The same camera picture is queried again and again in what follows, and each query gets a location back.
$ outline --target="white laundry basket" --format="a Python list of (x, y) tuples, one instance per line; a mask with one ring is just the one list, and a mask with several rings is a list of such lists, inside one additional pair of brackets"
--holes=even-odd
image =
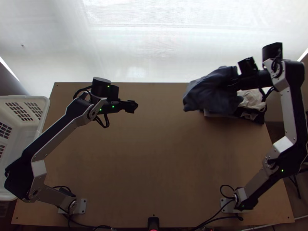
[(4, 188), (5, 168), (42, 133), (49, 105), (44, 96), (0, 96), (0, 201), (16, 199)]

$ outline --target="wooden table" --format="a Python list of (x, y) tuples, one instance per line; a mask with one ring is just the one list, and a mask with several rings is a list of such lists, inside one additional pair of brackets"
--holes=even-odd
[[(44, 129), (89, 85), (55, 83)], [(117, 85), (121, 99), (139, 104), (135, 114), (110, 114), (108, 129), (96, 122), (79, 127), (45, 159), (47, 185), (66, 185), (87, 198), (86, 213), (74, 217), (78, 222), (146, 227), (148, 217), (158, 216), (162, 227), (194, 227), (220, 208), (219, 187), (244, 186), (271, 147), (265, 125), (184, 112), (186, 84)], [(211, 225), (294, 222), (283, 181), (243, 217)], [(67, 225), (55, 206), (38, 201), (18, 201), (12, 223)]]

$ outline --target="white backdrop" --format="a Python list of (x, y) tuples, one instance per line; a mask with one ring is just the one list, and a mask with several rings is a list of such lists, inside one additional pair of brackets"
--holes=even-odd
[(306, 0), (3, 0), (0, 56), (32, 95), (54, 82), (188, 82), (283, 42), (308, 47)]

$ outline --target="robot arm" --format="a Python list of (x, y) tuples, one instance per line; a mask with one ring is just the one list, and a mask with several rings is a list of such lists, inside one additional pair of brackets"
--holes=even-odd
[(85, 212), (85, 199), (77, 198), (63, 187), (57, 190), (44, 184), (47, 175), (45, 157), (77, 127), (97, 121), (98, 114), (116, 113), (122, 109), (134, 113), (138, 107), (134, 101), (121, 101), (118, 98), (119, 88), (111, 85), (109, 80), (95, 77), (91, 87), (91, 93), (85, 91), (75, 98), (66, 108), (65, 115), (27, 146), (22, 156), (5, 169), (7, 179), (4, 186), (19, 199), (29, 203), (38, 200), (53, 204), (68, 213)]
[(281, 43), (263, 48), (263, 66), (267, 69), (255, 69), (256, 66), (250, 59), (239, 62), (244, 74), (226, 86), (242, 90), (274, 86), (281, 96), (285, 136), (273, 144), (264, 157), (259, 172), (246, 186), (235, 190), (234, 199), (221, 199), (221, 206), (233, 200), (224, 208), (225, 213), (253, 209), (258, 198), (278, 180), (298, 173), (307, 156), (307, 123), (301, 94), (304, 64), (283, 60)]

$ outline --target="gray fabric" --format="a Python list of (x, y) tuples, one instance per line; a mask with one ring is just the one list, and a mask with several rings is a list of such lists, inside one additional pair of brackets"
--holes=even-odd
[(232, 115), (243, 101), (236, 91), (221, 88), (221, 84), (238, 77), (236, 66), (223, 66), (210, 74), (191, 81), (183, 97), (184, 111), (206, 109), (213, 113)]

